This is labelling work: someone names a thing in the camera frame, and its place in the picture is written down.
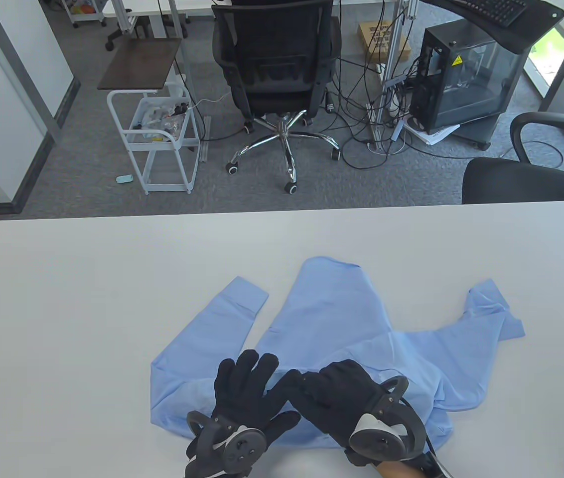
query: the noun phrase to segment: light blue dress shirt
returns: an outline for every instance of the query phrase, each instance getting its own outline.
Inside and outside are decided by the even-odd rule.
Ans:
[[[184,437],[191,410],[210,415],[218,364],[236,359],[268,294],[234,279],[151,364],[151,421]],[[327,257],[308,259],[271,327],[256,349],[280,359],[268,387],[287,370],[318,371],[352,358],[378,383],[395,375],[410,381],[405,398],[439,448],[453,426],[448,412],[482,403],[499,341],[525,335],[523,324],[492,280],[468,292],[454,325],[430,332],[396,332],[359,266]],[[287,403],[285,409],[291,409]],[[337,448],[302,419],[275,444]]]

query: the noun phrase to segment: black keyboard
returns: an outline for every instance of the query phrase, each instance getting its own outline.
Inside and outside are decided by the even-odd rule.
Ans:
[[[524,0],[450,0],[470,9],[486,20],[509,27],[528,7]]]

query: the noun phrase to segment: white drawer cart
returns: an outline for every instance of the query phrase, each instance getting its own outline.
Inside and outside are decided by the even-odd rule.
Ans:
[[[65,7],[65,11],[72,21],[74,28],[79,27],[78,22],[92,22],[94,20],[99,21],[100,25],[104,27],[107,26],[107,21],[103,14],[103,7],[105,3],[107,3],[107,0],[61,0],[61,3]],[[85,4],[93,7],[95,13],[75,13],[75,11],[73,11],[80,9]]]
[[[184,86],[169,82],[167,82],[165,86],[168,87],[170,96],[149,96],[150,94],[157,93],[157,90],[113,90],[107,95],[107,105],[118,128],[118,133],[121,135],[123,143],[125,144],[129,158],[132,160],[132,166],[134,166],[134,171],[136,171],[136,175],[141,182],[145,194],[148,194],[150,191],[186,191],[188,194],[191,194],[196,180],[198,163],[200,161],[200,137],[198,136],[196,118],[193,114],[194,110],[188,109],[185,113],[184,123],[178,138],[160,129],[137,129],[137,125],[140,124],[145,112],[150,107],[173,107],[180,103],[191,105],[191,97]],[[129,129],[123,128],[114,107],[113,100],[120,94],[141,94],[143,97],[138,104]],[[159,135],[159,137],[146,138],[144,136],[145,134],[156,134]],[[189,150],[189,153],[195,153],[192,155],[193,165],[189,166],[189,168],[192,169],[190,178],[188,178],[182,156],[180,155],[182,148]],[[141,171],[138,161],[139,158],[136,155],[143,152],[147,153],[147,157]],[[160,155],[163,164],[170,164],[174,168],[177,168],[175,173],[182,179],[181,182],[154,182],[151,171],[156,161],[156,155]]]

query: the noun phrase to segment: black glove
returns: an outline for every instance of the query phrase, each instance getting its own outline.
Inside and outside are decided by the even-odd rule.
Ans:
[[[286,391],[291,405],[343,448],[360,417],[371,412],[387,391],[354,360],[333,362],[320,373],[289,371]]]
[[[289,411],[278,415],[287,401],[286,390],[292,375],[287,373],[264,395],[266,384],[280,362],[273,354],[264,354],[258,359],[255,350],[246,350],[236,362],[232,359],[220,362],[214,382],[216,407],[211,417],[223,416],[236,426],[257,428],[264,433],[268,447],[298,424],[300,414]],[[189,444],[189,458],[196,455],[197,442],[198,439],[194,439]]]

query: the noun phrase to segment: gray carpet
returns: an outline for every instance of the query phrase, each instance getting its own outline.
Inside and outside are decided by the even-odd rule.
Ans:
[[[345,6],[343,8],[343,57],[362,61],[362,47],[357,36],[360,21],[376,20],[381,5]],[[239,134],[209,145],[209,162],[200,164],[193,194],[150,193],[146,196],[137,180],[131,184],[116,184],[116,176],[132,173],[132,166],[118,137],[107,109],[107,92],[97,91],[96,84],[104,73],[113,53],[104,48],[107,33],[114,30],[110,20],[106,28],[97,22],[83,23],[73,29],[64,12],[52,12],[44,7],[50,25],[82,88],[65,123],[64,139],[52,150],[33,193],[22,214],[0,216],[0,219],[31,219],[50,217],[134,216],[151,214],[192,214],[254,210],[331,209],[386,206],[442,205],[460,203],[461,180],[467,159],[441,159],[407,149],[389,157],[378,169],[356,171],[344,162],[330,158],[330,147],[320,141],[303,139],[291,144],[298,167],[298,192],[289,196],[282,191],[287,182],[284,160],[279,145],[262,146],[241,161],[240,172],[229,177],[225,164],[232,154],[254,136]],[[455,19],[442,9],[421,4],[410,43],[412,59],[419,53],[423,30],[430,25]],[[220,68],[211,56],[210,18],[194,17],[188,26],[186,40],[195,87],[200,98],[216,99],[228,91]],[[343,91],[350,91],[361,69],[344,64]],[[369,76],[369,91],[375,95],[379,82]],[[366,97],[358,87],[353,98],[362,102]],[[510,107],[499,123],[487,155],[499,155],[511,145],[508,136],[510,121],[522,112],[535,111],[540,97],[527,78],[522,77]],[[134,111],[132,102],[122,102],[123,117]],[[235,132],[243,119],[231,98],[212,105],[202,103],[200,109],[214,111],[212,137]],[[320,112],[312,130],[332,122],[333,116]],[[256,130],[255,136],[264,134]],[[348,130],[332,132],[337,141],[345,141]],[[524,140],[543,139],[564,153],[564,134],[549,127],[529,127]],[[483,155],[459,139],[449,138],[435,146],[419,148],[454,157]],[[528,146],[536,164],[555,165],[559,157],[547,146]],[[351,141],[346,146],[346,158],[352,164],[369,166],[384,158],[371,154],[365,145]]]

